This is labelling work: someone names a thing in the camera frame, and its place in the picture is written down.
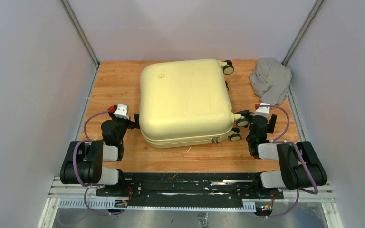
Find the cream suitcase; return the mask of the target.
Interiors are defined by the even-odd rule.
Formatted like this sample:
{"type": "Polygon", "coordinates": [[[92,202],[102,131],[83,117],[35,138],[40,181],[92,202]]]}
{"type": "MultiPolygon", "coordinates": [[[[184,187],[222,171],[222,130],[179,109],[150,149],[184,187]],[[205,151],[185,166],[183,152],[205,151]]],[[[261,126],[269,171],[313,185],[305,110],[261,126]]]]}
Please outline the cream suitcase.
{"type": "Polygon", "coordinates": [[[198,59],[148,65],[140,74],[139,124],[155,148],[219,144],[241,138],[225,76],[231,61],[198,59]]]}

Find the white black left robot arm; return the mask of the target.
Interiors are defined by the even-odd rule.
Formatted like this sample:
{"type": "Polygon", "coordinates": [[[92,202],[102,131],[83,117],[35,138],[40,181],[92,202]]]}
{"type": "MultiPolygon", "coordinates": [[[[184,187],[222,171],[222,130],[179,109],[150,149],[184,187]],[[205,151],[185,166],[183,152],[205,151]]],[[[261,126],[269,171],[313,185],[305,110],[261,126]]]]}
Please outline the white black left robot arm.
{"type": "Polygon", "coordinates": [[[60,169],[62,184],[79,184],[83,187],[101,187],[104,192],[115,196],[133,194],[127,185],[121,169],[106,168],[104,162],[120,162],[124,156],[124,136],[127,130],[138,129],[139,115],[134,120],[129,116],[129,107],[117,104],[100,115],[108,114],[109,119],[102,122],[101,140],[89,136],[84,140],[71,141],[60,169]]]}

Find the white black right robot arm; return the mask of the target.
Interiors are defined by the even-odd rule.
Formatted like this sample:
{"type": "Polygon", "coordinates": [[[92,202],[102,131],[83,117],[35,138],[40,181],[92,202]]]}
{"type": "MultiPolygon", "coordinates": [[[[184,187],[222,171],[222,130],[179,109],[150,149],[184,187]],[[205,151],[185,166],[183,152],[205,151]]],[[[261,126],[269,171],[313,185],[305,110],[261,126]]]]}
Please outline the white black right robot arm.
{"type": "Polygon", "coordinates": [[[279,170],[254,175],[248,188],[256,197],[265,198],[279,188],[317,194],[318,187],[327,183],[327,174],[311,142],[292,143],[267,139],[267,135],[273,133],[276,115],[272,115],[270,120],[263,114],[248,110],[239,111],[237,115],[239,119],[236,125],[249,128],[246,142],[250,155],[259,160],[279,162],[279,170]]]}

